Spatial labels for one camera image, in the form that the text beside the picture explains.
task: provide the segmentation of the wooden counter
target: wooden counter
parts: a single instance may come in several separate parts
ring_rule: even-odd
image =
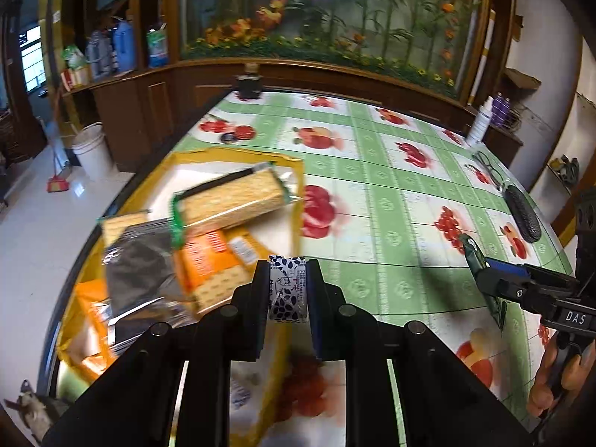
[[[76,88],[91,93],[120,171],[139,165],[171,136],[177,123],[214,95],[232,89],[246,62],[258,62],[268,88],[325,93],[365,101],[467,134],[473,110],[428,89],[367,71],[303,61],[220,58],[181,61],[157,69],[133,71]],[[514,137],[489,130],[489,149],[509,165],[519,149]]]

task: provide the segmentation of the white bucket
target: white bucket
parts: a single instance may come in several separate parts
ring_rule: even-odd
[[[72,147],[83,170],[92,180],[105,178],[112,171],[114,163],[105,144],[101,123],[83,128],[73,140]]]

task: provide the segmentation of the window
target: window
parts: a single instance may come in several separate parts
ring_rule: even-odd
[[[23,73],[27,92],[45,82],[44,58],[41,53],[41,29],[35,26],[19,36]]]

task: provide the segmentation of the fruit print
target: fruit print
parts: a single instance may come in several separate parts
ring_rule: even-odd
[[[430,158],[418,149],[416,146],[410,143],[396,143],[397,147],[407,154],[405,158],[406,162],[413,164],[418,168],[428,168]]]
[[[231,143],[235,143],[238,140],[238,138],[236,137],[236,135],[234,133],[224,133],[219,137],[219,140],[223,144],[231,144]]]
[[[304,212],[302,213],[302,235],[309,238],[325,238],[336,218],[332,198],[321,186],[304,187]]]
[[[321,363],[310,356],[292,360],[292,371],[281,387],[276,422],[288,420],[293,413],[318,416],[327,410],[327,382],[320,373]]]
[[[461,142],[460,137],[455,134],[453,131],[449,131],[448,129],[443,130],[443,134],[451,139],[455,144],[459,144],[460,146],[463,144]]]
[[[242,126],[236,126],[236,129],[234,130],[234,134],[241,141],[248,141],[249,139],[254,138],[256,136],[257,132],[254,130],[254,127],[252,127],[252,126],[242,125]]]
[[[235,143],[236,141],[248,141],[254,138],[257,133],[254,127],[242,124],[235,126],[225,119],[211,115],[214,120],[200,123],[198,128],[205,133],[221,134],[219,140],[224,144]]]
[[[486,185],[491,184],[491,180],[488,178],[488,176],[482,173],[482,171],[476,168],[476,166],[474,166],[473,164],[466,164],[465,167],[476,175],[476,178],[480,183],[484,183]]]
[[[550,335],[551,333],[548,331],[548,328],[545,325],[540,324],[538,327],[538,336],[542,342],[542,345],[544,346],[544,349],[546,349],[546,346],[548,345]]]
[[[302,96],[306,102],[308,102],[313,107],[329,107],[335,108],[335,104],[329,98],[323,96]]]
[[[509,240],[513,256],[525,260],[527,258],[526,245],[511,222],[507,222],[504,227],[501,227],[501,232]]]
[[[434,222],[434,226],[443,232],[445,240],[451,242],[451,245],[464,255],[464,245],[460,242],[461,235],[460,221],[454,216],[454,213],[448,207],[443,207],[439,220]]]
[[[487,387],[490,388],[493,378],[492,363],[490,358],[489,338],[482,328],[470,333],[470,340],[463,343],[455,355],[464,362],[472,373]]]
[[[207,133],[226,133],[231,127],[229,122],[224,119],[205,121],[204,123],[199,124],[199,129]]]
[[[394,112],[391,112],[390,110],[378,108],[375,108],[375,110],[379,113],[379,116],[383,121],[389,121],[390,123],[397,124],[399,126],[403,124],[409,126],[409,122],[406,121],[406,119],[402,118]]]
[[[298,133],[299,136],[294,139],[294,144],[303,143],[305,146],[312,149],[343,149],[343,139],[339,136],[334,136],[333,133],[325,127],[293,127],[292,130],[294,133]]]

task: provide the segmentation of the eyeglasses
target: eyeglasses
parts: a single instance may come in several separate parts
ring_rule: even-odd
[[[495,184],[497,189],[501,191],[505,179],[503,178],[501,172],[492,165],[491,161],[488,159],[488,156],[486,156],[481,151],[478,151],[477,153],[472,155],[472,158],[478,161],[486,169],[486,171],[488,172],[488,176],[491,177],[492,182]]]

